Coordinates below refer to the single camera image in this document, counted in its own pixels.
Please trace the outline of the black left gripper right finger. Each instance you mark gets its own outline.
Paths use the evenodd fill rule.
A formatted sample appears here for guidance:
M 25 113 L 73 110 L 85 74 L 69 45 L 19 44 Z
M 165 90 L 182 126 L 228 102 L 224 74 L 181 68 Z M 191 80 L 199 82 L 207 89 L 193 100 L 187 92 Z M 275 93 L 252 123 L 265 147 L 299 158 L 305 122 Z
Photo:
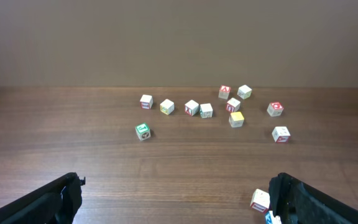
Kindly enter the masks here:
M 282 223 L 358 224 L 358 210 L 287 173 L 272 178 L 268 192 L 273 216 Z

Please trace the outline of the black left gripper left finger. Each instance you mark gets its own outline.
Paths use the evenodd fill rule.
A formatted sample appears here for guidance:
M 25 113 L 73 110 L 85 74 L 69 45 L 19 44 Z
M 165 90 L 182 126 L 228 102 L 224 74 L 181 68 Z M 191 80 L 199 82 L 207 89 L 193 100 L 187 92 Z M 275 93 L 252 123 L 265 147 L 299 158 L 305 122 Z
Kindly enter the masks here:
M 72 224 L 82 204 L 85 178 L 69 172 L 0 208 L 0 223 Z

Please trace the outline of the white O block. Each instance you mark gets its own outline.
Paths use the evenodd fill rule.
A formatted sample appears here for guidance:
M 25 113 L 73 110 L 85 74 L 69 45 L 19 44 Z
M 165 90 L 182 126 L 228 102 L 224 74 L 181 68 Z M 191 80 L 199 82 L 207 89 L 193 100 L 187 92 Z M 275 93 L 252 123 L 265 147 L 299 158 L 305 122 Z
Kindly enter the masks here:
M 266 213 L 270 207 L 269 193 L 256 189 L 252 195 L 250 207 L 259 212 Z

